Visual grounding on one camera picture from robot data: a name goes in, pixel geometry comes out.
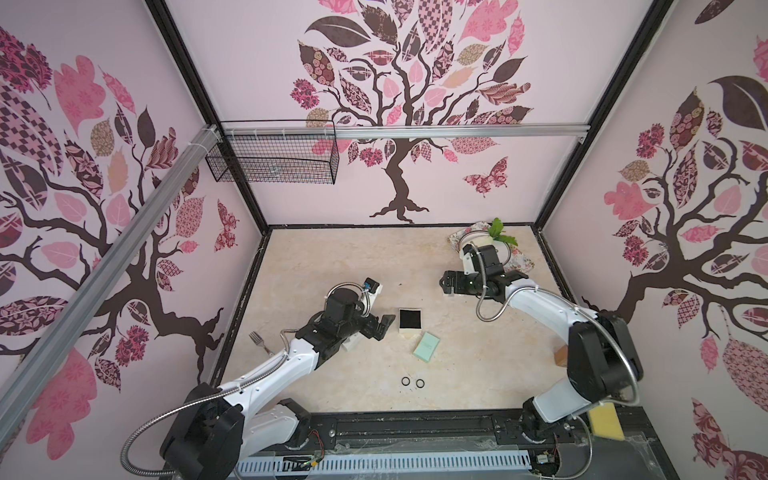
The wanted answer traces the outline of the aluminium rail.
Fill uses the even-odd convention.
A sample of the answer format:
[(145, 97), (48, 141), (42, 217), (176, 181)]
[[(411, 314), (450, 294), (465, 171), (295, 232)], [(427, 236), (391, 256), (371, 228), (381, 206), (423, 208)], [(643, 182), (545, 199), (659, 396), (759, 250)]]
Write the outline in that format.
[(7, 444), (32, 404), (66, 360), (81, 333), (96, 316), (97, 310), (150, 236), (161, 215), (180, 193), (193, 170), (219, 140), (219, 128), (216, 125), (200, 129), (150, 198), (139, 208), (126, 230), (118, 236), (96, 271), (75, 291), (59, 318), (46, 328), (10, 376), (1, 389), (2, 445)]
[(416, 139), (416, 138), (514, 138), (514, 137), (585, 137), (587, 124), (510, 124), (510, 125), (447, 125), (447, 126), (352, 126), (338, 127), (225, 127), (224, 136), (334, 136), (343, 140)]

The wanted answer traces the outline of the white lift-off box base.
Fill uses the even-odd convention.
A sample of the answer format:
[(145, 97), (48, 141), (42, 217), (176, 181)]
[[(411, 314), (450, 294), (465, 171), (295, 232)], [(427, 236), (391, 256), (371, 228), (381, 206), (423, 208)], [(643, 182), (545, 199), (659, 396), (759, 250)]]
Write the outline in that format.
[(416, 309), (399, 310), (399, 329), (400, 330), (421, 330), (422, 312)]

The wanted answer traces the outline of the mint green card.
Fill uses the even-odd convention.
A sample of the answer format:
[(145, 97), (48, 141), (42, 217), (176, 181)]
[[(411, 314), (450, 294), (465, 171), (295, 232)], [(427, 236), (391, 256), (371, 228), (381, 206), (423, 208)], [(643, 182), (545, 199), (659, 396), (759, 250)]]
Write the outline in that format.
[(440, 339), (437, 336), (424, 332), (413, 351), (413, 355), (421, 361), (429, 363), (439, 344)]

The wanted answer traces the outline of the white round printed plate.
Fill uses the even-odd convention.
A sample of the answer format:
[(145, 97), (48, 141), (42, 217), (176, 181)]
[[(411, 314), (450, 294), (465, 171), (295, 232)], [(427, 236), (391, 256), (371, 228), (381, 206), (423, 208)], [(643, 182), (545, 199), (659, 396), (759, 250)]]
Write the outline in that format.
[(475, 247), (492, 245), (497, 251), (500, 263), (504, 267), (511, 265), (512, 247), (509, 244), (506, 244), (500, 240), (495, 240), (491, 235), (488, 234), (487, 231), (471, 231), (462, 236), (458, 244), (462, 265), (466, 272), (474, 269), (470, 254), (463, 252), (463, 249), (468, 245), (473, 245)]

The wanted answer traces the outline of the floral rectangular tray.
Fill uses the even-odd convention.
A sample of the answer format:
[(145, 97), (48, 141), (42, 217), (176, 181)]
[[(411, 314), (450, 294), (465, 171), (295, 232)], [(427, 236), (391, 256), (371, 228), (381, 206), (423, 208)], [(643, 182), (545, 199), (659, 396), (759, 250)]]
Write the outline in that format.
[[(462, 236), (464, 236), (467, 233), (469, 233), (469, 228), (471, 226), (473, 226), (474, 224), (472, 224), (472, 225), (470, 225), (468, 227), (465, 227), (463, 229), (457, 230), (457, 231), (455, 231), (454, 233), (452, 233), (452, 234), (450, 234), (448, 236), (448, 243), (451, 245), (451, 247), (457, 253), (459, 253), (459, 246), (458, 246), (459, 240), (461, 239)], [(527, 255), (525, 255), (518, 248), (518, 246), (517, 247), (511, 246), (511, 247), (512, 247), (511, 265), (507, 266), (507, 267), (503, 266), (504, 267), (504, 271), (505, 272), (511, 272), (511, 271), (515, 270), (515, 271), (519, 271), (519, 272), (525, 273), (525, 274), (530, 273), (533, 270), (534, 266), (535, 266), (534, 262)]]

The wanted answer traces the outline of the white toy radish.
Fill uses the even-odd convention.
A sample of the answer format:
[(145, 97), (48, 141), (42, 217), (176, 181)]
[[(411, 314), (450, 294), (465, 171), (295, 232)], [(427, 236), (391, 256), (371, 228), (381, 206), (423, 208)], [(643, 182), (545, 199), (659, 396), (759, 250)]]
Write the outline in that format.
[(470, 233), (481, 232), (488, 234), (494, 241), (502, 242), (509, 246), (518, 246), (517, 239), (508, 235), (504, 231), (504, 223), (498, 218), (494, 218), (490, 223), (477, 222), (469, 228)]

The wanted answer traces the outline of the yellow sponge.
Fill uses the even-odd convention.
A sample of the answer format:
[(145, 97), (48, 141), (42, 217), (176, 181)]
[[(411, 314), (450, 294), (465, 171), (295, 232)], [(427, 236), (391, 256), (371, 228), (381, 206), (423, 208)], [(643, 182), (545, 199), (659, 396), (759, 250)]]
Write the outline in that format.
[(589, 410), (587, 414), (594, 436), (615, 441), (626, 439), (613, 403), (600, 404)]

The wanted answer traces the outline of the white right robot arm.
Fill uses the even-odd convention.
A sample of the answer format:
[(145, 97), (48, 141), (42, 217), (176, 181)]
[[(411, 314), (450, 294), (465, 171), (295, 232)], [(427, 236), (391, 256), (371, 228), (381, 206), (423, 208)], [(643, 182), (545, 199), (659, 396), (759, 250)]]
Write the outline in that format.
[(446, 295), (473, 296), (484, 323), (515, 309), (554, 332), (567, 348), (566, 376), (523, 403), (520, 431), (526, 441), (544, 443), (569, 419), (613, 403), (640, 403), (643, 367), (627, 322), (607, 311), (581, 307), (539, 286), (526, 274), (507, 272), (492, 244), (468, 243), (459, 250), (463, 269), (446, 271), (439, 285)]

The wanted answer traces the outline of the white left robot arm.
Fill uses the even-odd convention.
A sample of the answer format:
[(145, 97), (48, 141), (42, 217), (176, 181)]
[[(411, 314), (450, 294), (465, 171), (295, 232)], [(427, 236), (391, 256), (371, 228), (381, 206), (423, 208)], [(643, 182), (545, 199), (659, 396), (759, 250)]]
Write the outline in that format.
[(308, 413), (278, 395), (353, 339), (384, 339), (394, 318), (372, 312), (382, 289), (372, 279), (334, 286), (322, 310), (269, 360), (219, 387), (193, 389), (160, 447), (173, 473), (183, 479), (225, 479), (240, 461), (267, 447), (303, 441)]

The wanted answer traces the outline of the left aluminium rail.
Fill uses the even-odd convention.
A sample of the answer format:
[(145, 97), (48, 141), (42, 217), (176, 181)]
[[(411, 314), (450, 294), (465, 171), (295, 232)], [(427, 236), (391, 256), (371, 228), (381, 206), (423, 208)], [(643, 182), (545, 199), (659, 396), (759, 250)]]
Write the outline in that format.
[(81, 333), (96, 316), (97, 310), (150, 236), (161, 215), (180, 193), (193, 170), (219, 140), (219, 128), (216, 125), (200, 129), (150, 198), (139, 208), (126, 230), (118, 236), (96, 271), (75, 291), (59, 318), (46, 328), (10, 376), (1, 389), (2, 445), (7, 444), (32, 404), (66, 360)]

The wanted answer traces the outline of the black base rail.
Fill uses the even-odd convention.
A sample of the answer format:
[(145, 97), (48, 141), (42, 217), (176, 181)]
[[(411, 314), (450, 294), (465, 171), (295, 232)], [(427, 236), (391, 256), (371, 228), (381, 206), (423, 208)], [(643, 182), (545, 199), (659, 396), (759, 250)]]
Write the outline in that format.
[(584, 428), (567, 420), (546, 429), (544, 441), (529, 442), (523, 435), (521, 409), (388, 411), (313, 413), (309, 426), (320, 434), (326, 452), (344, 447), (389, 446), (411, 440), (490, 440), (497, 446), (523, 450), (557, 450), (565, 455), (584, 453)]

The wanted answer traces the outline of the rear aluminium rail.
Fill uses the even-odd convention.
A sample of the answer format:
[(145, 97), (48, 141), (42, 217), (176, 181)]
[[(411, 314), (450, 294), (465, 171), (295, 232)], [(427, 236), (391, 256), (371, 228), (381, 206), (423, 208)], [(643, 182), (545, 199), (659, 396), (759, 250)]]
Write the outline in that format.
[(514, 138), (514, 137), (585, 137), (587, 124), (510, 124), (510, 125), (447, 125), (447, 126), (352, 126), (338, 127), (225, 127), (224, 136), (334, 136), (343, 140), (416, 139), (416, 138)]

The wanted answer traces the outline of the silver metal fork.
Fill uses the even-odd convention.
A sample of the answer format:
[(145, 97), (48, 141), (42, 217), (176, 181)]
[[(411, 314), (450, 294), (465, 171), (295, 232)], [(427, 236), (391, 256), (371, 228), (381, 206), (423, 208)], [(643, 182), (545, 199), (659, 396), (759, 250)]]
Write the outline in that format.
[(251, 331), (249, 333), (249, 338), (256, 347), (262, 349), (267, 355), (269, 356), (273, 355), (273, 352), (268, 348), (262, 336), (258, 334), (256, 331)]

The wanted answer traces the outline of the white lift-off box lid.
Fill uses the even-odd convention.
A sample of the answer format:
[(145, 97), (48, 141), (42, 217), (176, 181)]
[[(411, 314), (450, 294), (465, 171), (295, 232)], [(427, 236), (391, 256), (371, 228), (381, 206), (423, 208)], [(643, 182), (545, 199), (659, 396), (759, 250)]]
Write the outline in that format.
[(344, 340), (342, 348), (346, 351), (351, 351), (362, 339), (364, 339), (364, 336), (361, 333), (353, 334)]

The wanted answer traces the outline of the black corner frame post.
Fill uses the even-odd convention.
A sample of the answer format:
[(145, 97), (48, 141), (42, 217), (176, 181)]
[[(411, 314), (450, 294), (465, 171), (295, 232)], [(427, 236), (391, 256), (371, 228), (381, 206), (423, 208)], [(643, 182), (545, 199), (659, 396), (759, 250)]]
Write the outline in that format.
[(542, 232), (553, 216), (557, 206), (565, 196), (571, 181), (589, 153), (590, 148), (603, 127), (607, 124), (610, 114), (625, 93), (633, 75), (651, 49), (653, 41), (661, 32), (674, 6), (675, 1), (672, 0), (656, 0), (651, 2), (648, 11), (632, 37), (593, 113), (589, 117), (587, 133), (576, 142), (547, 194), (536, 220), (533, 222), (533, 227), (537, 232)]

